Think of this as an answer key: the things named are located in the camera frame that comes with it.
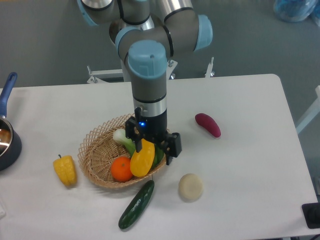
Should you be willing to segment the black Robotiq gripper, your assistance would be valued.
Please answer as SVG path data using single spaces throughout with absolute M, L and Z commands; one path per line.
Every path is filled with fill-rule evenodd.
M 182 152 L 181 135 L 178 132 L 167 131 L 167 111 L 152 117 L 142 115 L 141 109 L 134 110 L 135 117 L 131 116 L 125 122 L 125 136 L 135 144 L 135 151 L 142 150 L 142 138 L 154 143 L 163 153 L 166 165 L 169 166 L 173 158 Z

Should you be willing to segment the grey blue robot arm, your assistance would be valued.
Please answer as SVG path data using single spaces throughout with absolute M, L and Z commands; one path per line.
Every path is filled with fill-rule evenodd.
M 154 143 L 170 164 L 182 151 L 179 133 L 167 130 L 167 68 L 176 54 L 208 47 L 213 27 L 198 15 L 189 0 L 159 0 L 162 22 L 155 25 L 147 0 L 80 0 L 78 7 L 90 25 L 124 22 L 111 33 L 122 70 L 131 82 L 134 116 L 125 123 L 126 137 L 142 149 L 142 140 Z

